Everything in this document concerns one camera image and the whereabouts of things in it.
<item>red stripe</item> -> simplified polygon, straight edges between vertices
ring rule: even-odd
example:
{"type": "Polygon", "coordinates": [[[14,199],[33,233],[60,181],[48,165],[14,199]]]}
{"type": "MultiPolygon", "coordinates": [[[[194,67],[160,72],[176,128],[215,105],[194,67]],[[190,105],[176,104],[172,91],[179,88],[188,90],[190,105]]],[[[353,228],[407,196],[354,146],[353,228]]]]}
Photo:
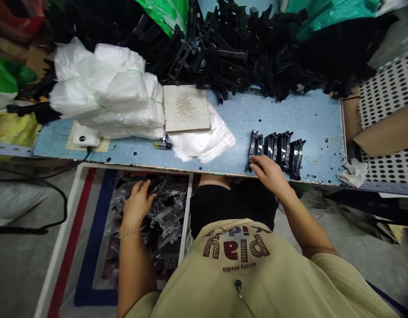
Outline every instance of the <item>red stripe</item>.
{"type": "Polygon", "coordinates": [[[76,215],[72,224],[70,237],[68,239],[67,248],[65,249],[64,258],[62,260],[61,269],[59,271],[58,280],[53,291],[52,300],[48,311],[48,318],[58,318],[59,308],[62,305],[64,298],[65,286],[67,285],[68,276],[70,274],[72,259],[76,251],[77,241],[80,235],[81,225],[83,223],[84,214],[89,201],[90,191],[92,189],[93,179],[95,178],[96,168],[89,168],[86,180],[84,181],[83,190],[81,192],[79,205],[77,206],[76,215]]]}

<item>black cable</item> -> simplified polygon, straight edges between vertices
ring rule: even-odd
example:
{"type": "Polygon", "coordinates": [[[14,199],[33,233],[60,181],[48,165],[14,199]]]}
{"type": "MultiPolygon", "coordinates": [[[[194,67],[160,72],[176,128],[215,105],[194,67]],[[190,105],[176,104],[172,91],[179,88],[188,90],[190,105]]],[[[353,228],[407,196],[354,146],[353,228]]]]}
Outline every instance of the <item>black cable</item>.
{"type": "MultiPolygon", "coordinates": [[[[3,172],[8,172],[11,174],[17,174],[17,175],[22,175],[24,177],[27,177],[27,175],[22,174],[20,172],[16,172],[16,171],[12,171],[12,170],[7,170],[7,169],[1,169],[0,171],[3,172]]],[[[35,234],[35,235],[44,235],[46,233],[48,233],[48,228],[50,227],[54,227],[57,226],[59,224],[64,223],[67,220],[67,216],[68,216],[68,208],[67,208],[67,204],[68,204],[68,199],[67,196],[65,195],[65,193],[58,188],[56,185],[53,185],[52,183],[42,180],[42,179],[0,179],[0,182],[36,182],[36,183],[42,183],[45,184],[53,189],[55,189],[61,196],[62,199],[64,200],[64,215],[61,221],[58,222],[54,222],[51,224],[47,224],[44,225],[40,228],[28,228],[28,227],[9,227],[9,226],[0,226],[0,234],[35,234]]]]}
{"type": "Polygon", "coordinates": [[[51,174],[51,175],[48,175],[48,176],[45,176],[45,177],[36,177],[36,178],[34,178],[34,177],[28,177],[28,175],[25,175],[25,174],[20,174],[20,173],[13,172],[14,174],[23,175],[23,176],[25,176],[27,178],[26,179],[0,179],[0,181],[19,181],[19,182],[20,181],[26,181],[26,182],[30,182],[30,181],[43,180],[43,179],[55,177],[57,175],[63,174],[64,172],[67,172],[67,171],[71,170],[72,168],[75,168],[75,167],[79,166],[80,164],[82,164],[83,162],[85,162],[86,159],[91,154],[92,149],[93,149],[93,147],[88,146],[88,148],[87,148],[88,153],[87,153],[86,157],[83,160],[75,162],[74,164],[70,163],[69,165],[67,165],[68,168],[66,168],[66,169],[64,169],[62,171],[59,171],[57,173],[54,173],[54,174],[51,174]]]}

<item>beige t-shirt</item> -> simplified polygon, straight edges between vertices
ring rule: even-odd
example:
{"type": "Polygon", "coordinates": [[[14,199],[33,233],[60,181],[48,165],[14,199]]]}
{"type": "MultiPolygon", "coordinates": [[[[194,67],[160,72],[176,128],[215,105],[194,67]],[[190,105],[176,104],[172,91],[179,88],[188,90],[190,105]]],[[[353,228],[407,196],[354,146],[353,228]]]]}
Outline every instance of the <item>beige t-shirt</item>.
{"type": "Polygon", "coordinates": [[[398,315],[342,258],[309,260],[264,224],[244,219],[205,226],[161,295],[145,295],[126,317],[398,315]]]}

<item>silver bracelet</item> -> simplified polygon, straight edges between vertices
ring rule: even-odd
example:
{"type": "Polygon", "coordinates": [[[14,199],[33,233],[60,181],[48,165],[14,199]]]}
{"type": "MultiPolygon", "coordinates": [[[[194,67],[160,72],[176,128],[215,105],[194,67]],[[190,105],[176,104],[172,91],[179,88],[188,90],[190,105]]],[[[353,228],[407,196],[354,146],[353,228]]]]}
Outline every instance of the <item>silver bracelet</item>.
{"type": "Polygon", "coordinates": [[[121,239],[123,236],[129,235],[129,234],[132,234],[132,233],[134,233],[134,232],[141,231],[141,230],[142,230],[142,228],[140,227],[140,228],[138,228],[138,229],[136,229],[136,230],[133,230],[133,231],[124,233],[123,235],[120,235],[120,236],[118,237],[118,239],[121,239]]]}

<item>light blue table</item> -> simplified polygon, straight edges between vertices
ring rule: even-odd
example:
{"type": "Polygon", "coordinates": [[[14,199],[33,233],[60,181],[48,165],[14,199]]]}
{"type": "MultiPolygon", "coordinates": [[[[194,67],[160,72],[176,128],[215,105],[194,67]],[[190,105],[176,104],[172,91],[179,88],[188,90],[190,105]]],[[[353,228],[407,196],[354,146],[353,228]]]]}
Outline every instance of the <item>light blue table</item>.
{"type": "MultiPolygon", "coordinates": [[[[197,159],[183,163],[170,150],[153,147],[151,140],[112,140],[108,152],[92,152],[88,160],[99,163],[158,167],[193,172],[253,176],[245,172],[251,131],[264,136],[293,131],[291,141],[307,140],[303,147],[301,182],[341,185],[336,175],[344,164],[344,137],[340,102],[322,90],[290,95],[281,103],[259,95],[259,90],[229,96],[217,106],[213,92],[208,100],[235,135],[236,144],[209,164],[197,159]]],[[[44,126],[33,150],[34,156],[83,159],[84,151],[66,149],[72,120],[58,120],[44,126]]]]}

